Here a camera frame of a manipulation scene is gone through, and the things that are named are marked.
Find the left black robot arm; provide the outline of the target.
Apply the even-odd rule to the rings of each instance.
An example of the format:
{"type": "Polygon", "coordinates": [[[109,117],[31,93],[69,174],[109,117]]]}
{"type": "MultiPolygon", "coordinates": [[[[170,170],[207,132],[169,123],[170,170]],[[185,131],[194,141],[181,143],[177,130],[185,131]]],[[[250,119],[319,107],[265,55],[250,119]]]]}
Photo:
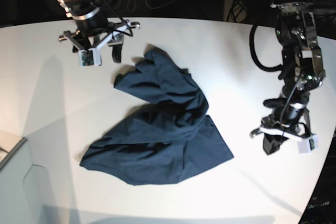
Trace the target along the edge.
{"type": "Polygon", "coordinates": [[[279,151],[287,140],[297,142],[301,154],[310,154],[319,147],[317,135],[311,132],[307,108],[310,91],[319,88],[326,77],[314,14],[309,9],[313,4],[314,0],[270,0],[270,6],[278,10],[275,33],[282,45],[280,65],[266,67],[259,61],[254,43],[258,23],[249,34],[255,65],[265,72],[278,71],[278,79],[285,83],[279,97],[263,102],[272,112],[250,133],[251,138],[263,134],[267,155],[279,151]]]}

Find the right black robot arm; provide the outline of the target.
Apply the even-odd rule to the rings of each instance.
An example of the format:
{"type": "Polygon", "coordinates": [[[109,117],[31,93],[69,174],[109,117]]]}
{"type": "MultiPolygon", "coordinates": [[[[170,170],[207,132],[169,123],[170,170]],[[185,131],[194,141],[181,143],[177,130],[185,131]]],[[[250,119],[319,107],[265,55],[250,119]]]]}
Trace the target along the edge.
{"type": "Polygon", "coordinates": [[[120,15],[118,23],[108,21],[103,8],[112,14],[116,10],[108,0],[57,0],[65,10],[66,16],[72,18],[77,29],[74,32],[64,31],[58,38],[60,42],[69,41],[72,52],[78,55],[81,67],[99,66],[102,64],[101,48],[108,46],[112,49],[112,60],[121,62],[121,51],[124,37],[133,36],[133,29],[139,27],[138,22],[130,22],[120,15]]]}

